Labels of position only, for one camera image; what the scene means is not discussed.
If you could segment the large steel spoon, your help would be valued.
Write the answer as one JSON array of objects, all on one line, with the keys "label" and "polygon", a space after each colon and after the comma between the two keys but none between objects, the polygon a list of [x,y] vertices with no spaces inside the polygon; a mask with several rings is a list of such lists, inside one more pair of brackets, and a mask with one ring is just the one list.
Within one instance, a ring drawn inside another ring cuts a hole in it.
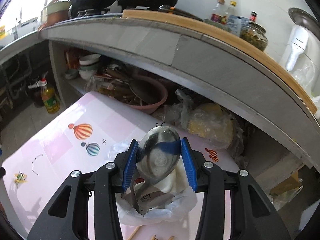
[{"label": "large steel spoon", "polygon": [[134,189],[137,198],[171,174],[180,156],[181,140],[175,129],[161,125],[149,130],[140,141],[136,154],[136,169],[144,179],[142,187]]}]

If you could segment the cream ceramic spoon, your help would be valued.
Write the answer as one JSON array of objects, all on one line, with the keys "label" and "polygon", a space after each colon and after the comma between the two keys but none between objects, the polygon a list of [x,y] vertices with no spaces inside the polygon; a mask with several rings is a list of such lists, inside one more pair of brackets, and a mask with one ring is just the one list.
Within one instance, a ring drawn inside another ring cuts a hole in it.
[{"label": "cream ceramic spoon", "polygon": [[174,196],[180,194],[188,187],[183,161],[180,158],[175,169],[166,178],[157,184],[163,193],[171,193]]}]

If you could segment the crumpled clear plastic bag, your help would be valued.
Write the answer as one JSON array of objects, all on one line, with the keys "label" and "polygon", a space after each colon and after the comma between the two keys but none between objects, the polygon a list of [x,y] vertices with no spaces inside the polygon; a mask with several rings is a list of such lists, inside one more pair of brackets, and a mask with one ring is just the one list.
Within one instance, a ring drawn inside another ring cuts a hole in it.
[{"label": "crumpled clear plastic bag", "polygon": [[152,116],[227,150],[234,160],[239,161],[244,150],[243,130],[235,116],[217,103],[197,106],[192,97],[181,89],[177,89],[175,94],[178,103],[164,105]]}]

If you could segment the steel utensil holder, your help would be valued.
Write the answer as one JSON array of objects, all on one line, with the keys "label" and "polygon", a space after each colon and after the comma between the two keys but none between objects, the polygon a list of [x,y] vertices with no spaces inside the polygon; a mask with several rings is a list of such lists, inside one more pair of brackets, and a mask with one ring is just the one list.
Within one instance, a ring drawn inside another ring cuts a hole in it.
[{"label": "steel utensil holder", "polygon": [[138,199],[134,189],[140,189],[144,183],[134,183],[130,189],[121,194],[121,198],[127,200],[128,203],[141,215],[146,214],[152,209],[162,208],[174,195],[171,193],[163,193],[157,187],[157,184],[148,188],[146,193]]}]

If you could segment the white plastic bag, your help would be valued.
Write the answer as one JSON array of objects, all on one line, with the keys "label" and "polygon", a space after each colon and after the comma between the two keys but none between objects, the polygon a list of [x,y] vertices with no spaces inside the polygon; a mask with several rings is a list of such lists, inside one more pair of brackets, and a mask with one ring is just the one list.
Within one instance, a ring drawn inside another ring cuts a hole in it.
[{"label": "white plastic bag", "polygon": [[189,186],[183,161],[165,179],[151,187],[137,201],[140,211],[132,206],[132,193],[116,194],[119,221],[130,226],[175,222],[185,217],[197,204],[196,193]]}]

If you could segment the pink plastic basin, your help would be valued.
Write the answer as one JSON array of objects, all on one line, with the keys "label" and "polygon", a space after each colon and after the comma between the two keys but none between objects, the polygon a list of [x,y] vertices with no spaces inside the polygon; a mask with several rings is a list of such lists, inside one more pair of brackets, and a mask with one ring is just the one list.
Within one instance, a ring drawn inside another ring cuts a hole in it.
[{"label": "pink plastic basin", "polygon": [[129,81],[129,88],[136,97],[146,102],[147,105],[127,105],[146,114],[155,112],[168,98],[165,86],[151,77],[136,75]]}]

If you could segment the lone bamboo chopstick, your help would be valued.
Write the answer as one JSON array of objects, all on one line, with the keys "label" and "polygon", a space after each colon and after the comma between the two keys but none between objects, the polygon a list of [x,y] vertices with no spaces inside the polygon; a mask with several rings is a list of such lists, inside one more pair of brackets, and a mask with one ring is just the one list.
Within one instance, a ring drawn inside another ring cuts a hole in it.
[{"label": "lone bamboo chopstick", "polygon": [[131,235],[129,235],[129,237],[127,238],[127,240],[133,240],[133,238],[135,237],[136,233],[139,231],[140,226],[137,226],[133,232],[131,233]]}]

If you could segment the cooking oil bottle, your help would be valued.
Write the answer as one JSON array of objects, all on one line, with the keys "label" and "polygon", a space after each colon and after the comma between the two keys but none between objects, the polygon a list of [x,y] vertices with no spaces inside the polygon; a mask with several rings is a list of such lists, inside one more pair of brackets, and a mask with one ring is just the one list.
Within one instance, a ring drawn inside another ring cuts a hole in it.
[{"label": "cooking oil bottle", "polygon": [[60,109],[55,88],[45,77],[28,85],[28,90],[38,106],[44,106],[49,114],[55,114]]}]

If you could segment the stacked white bowls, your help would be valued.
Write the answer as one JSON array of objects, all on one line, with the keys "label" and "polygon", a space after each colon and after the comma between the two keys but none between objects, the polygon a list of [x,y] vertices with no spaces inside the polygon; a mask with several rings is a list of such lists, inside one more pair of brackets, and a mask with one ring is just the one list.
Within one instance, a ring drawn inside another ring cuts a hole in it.
[{"label": "stacked white bowls", "polygon": [[100,57],[100,54],[89,54],[79,59],[79,75],[83,80],[89,80],[97,73]]}]

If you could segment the pickle glass jar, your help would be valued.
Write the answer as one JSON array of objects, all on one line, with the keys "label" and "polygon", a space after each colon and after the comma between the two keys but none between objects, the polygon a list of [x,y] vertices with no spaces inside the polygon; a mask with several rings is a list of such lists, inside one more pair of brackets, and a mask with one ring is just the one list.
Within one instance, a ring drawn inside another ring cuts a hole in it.
[{"label": "pickle glass jar", "polygon": [[240,38],[255,46],[260,51],[264,51],[268,45],[266,30],[254,22],[249,22],[241,28]]}]

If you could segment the glass seasoning bottle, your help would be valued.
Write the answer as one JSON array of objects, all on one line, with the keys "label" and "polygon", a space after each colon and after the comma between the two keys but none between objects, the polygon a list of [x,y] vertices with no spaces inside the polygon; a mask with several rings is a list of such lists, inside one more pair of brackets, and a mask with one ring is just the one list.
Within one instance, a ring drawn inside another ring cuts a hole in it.
[{"label": "glass seasoning bottle", "polygon": [[223,6],[225,4],[225,0],[217,0],[217,4],[215,8],[212,10],[211,20],[214,22],[221,22],[223,16]]}]

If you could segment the yellow-cap sauce bottle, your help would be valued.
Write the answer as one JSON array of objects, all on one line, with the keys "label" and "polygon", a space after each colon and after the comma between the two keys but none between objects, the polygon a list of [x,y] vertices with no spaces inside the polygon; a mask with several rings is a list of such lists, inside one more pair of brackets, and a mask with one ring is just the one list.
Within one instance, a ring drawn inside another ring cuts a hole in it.
[{"label": "yellow-cap sauce bottle", "polygon": [[230,1],[230,4],[229,4],[227,10],[223,14],[223,17],[221,18],[221,22],[220,22],[221,24],[227,24],[229,16],[235,15],[236,5],[237,5],[236,1]]}]

